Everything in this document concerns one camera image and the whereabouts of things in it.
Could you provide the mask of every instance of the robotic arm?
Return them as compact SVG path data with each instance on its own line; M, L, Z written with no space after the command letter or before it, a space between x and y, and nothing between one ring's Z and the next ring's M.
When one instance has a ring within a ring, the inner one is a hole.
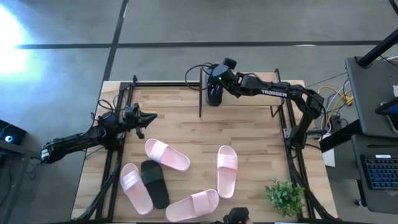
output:
M136 129L140 139L144 138L141 129L157 117L157 114L143 113L138 103L126 105L122 120L118 120L117 113L106 112L98 117L98 125L92 126L85 133L74 134L65 138L57 138L48 142L40 151L41 162L51 164L62 159L65 155L82 151L89 147L103 145L107 150L118 150L120 147L118 135Z
M213 85L222 86L228 93L237 98L260 94L283 97L294 101L298 109L303 113L303 116L297 128L294 128L290 134L290 148L295 150L304 148L308 127L322 113L322 96L301 85L291 85L288 82L264 82L253 73L243 74L236 72L235 75L227 65L217 65L210 74L211 77L209 79L211 79L210 81Z

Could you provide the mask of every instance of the concrete floor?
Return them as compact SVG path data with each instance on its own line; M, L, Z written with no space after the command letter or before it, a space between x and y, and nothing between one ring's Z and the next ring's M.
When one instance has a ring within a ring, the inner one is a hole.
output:
M122 0L2 0L0 2L0 118L24 128L26 145L39 151L49 139L84 131L96 108L109 49L12 50L12 44L108 44ZM130 0L120 43L207 41L381 40L398 16L386 0ZM118 49L110 80L182 80L192 65L238 61L237 70L268 72L307 85L345 72L344 59L373 46L216 47ZM398 55L393 47L384 56ZM193 73L190 79L197 79ZM340 88L346 75L322 85ZM325 90L323 96L331 92ZM340 113L348 121L354 106ZM39 166L26 175L11 223L48 223L70 218L84 153ZM5 187L6 176L0 176ZM397 215L358 208L356 183L330 177L339 217L394 223Z

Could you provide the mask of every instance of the keyboard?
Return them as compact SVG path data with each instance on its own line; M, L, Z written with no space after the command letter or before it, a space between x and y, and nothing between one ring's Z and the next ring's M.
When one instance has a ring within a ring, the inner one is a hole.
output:
M398 155L361 155L371 190L398 190Z

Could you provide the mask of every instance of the yellow cable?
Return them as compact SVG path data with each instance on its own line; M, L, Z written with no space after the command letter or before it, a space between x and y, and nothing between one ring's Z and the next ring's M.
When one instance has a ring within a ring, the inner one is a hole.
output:
M333 110L335 110L335 109L337 108L337 106L338 106L338 104L340 103L340 101L341 101L343 98L345 98L345 97L344 97L344 95L341 95L341 97L338 99L337 103L335 104L335 107L332 109L332 112L330 112L330 115L329 115L328 119L326 120L326 124L329 123L329 120L330 120L330 118L331 118L331 115L333 114Z
M335 93L338 93L338 91L337 91L335 88L331 87L331 86L321 86L321 87L319 87L319 89L318 89L318 94L319 94L319 92L321 92L321 90L324 89L324 88L328 88L329 90L333 90Z

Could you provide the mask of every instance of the potted plant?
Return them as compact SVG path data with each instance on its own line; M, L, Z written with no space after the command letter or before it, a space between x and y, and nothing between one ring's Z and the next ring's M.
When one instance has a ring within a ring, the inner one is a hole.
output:
M304 188L293 188L293 183L279 180L271 180L271 187L266 186L267 202L273 204L274 209L282 217L297 216L302 211L302 197Z

